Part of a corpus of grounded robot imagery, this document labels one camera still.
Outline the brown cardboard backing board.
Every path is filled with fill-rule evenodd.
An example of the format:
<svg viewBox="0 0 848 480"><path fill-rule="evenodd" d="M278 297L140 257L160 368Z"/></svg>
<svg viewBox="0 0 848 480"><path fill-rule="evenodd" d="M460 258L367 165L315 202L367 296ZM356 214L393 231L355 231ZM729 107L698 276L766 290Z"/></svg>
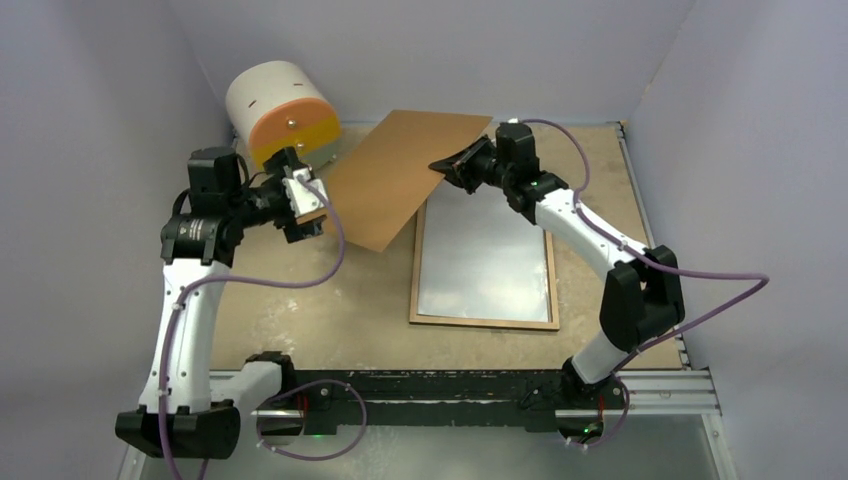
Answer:
<svg viewBox="0 0 848 480"><path fill-rule="evenodd" d="M325 177L346 241L382 252L442 181L429 168L477 140L491 116L393 110Z"/></svg>

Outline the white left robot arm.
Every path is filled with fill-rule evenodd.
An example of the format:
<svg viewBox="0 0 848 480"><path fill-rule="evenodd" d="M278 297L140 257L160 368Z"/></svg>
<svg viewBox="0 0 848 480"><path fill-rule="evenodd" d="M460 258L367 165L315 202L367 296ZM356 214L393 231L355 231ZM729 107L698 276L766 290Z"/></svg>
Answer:
<svg viewBox="0 0 848 480"><path fill-rule="evenodd" d="M118 414L114 429L151 457L223 460L255 406L284 409L298 395L293 363L278 351L251 355L221 386L211 383L215 324L236 249L246 230L265 224L290 243L319 236L326 193L292 147L263 164L259 185L231 147L193 152L187 170L189 185L160 233L164 296L152 366L137 406Z"/></svg>

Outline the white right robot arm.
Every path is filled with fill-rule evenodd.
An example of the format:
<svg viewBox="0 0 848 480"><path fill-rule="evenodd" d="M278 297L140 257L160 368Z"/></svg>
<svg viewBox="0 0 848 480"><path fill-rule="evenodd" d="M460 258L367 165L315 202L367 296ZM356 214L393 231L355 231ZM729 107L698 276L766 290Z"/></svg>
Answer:
<svg viewBox="0 0 848 480"><path fill-rule="evenodd" d="M684 320L674 252L631 239L584 206L576 189L542 168L529 123L504 122L429 168L467 194L483 184L500 189L513 211L563 240L603 280L600 331L562 367L569 404L588 405L637 350Z"/></svg>

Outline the round white drawer cabinet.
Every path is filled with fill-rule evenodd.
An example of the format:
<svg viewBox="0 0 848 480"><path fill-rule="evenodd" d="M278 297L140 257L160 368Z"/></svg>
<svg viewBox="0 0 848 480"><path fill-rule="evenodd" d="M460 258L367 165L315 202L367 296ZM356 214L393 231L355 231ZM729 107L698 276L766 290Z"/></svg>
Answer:
<svg viewBox="0 0 848 480"><path fill-rule="evenodd" d="M269 61L245 70L231 82L224 101L257 167L286 147L314 168L338 153L342 127L337 112L294 63Z"/></svg>

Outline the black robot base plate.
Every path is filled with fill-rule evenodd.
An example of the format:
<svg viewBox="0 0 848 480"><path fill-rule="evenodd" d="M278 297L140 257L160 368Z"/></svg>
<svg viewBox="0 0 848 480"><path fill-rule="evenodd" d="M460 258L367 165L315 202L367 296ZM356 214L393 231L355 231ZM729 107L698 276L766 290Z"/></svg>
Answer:
<svg viewBox="0 0 848 480"><path fill-rule="evenodd" d="M341 426L515 427L531 433L595 435L622 413L624 390L612 380L592 392L568 386L559 369L304 370L289 376L290 398L253 411L261 419L302 420L306 435Z"/></svg>

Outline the aluminium rail frame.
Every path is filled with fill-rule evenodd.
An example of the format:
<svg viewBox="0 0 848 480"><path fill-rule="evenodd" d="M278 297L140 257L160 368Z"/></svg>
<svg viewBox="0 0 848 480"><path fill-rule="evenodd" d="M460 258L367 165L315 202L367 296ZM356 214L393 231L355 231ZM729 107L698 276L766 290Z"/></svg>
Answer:
<svg viewBox="0 0 848 480"><path fill-rule="evenodd" d="M718 474L736 472L722 440L720 407L705 371L623 371L583 385L564 370L296 370L285 365L282 389L255 407L240 407L230 380L212 381L208 411L179 408L165 420L146 408L119 415L115 431L131 447L165 462L181 477L183 460L207 478L213 461L234 456L244 428L288 418L304 435L333 435L342 426L361 442L376 426L519 427L551 433L573 450L615 439L636 416L697 416Z"/></svg>

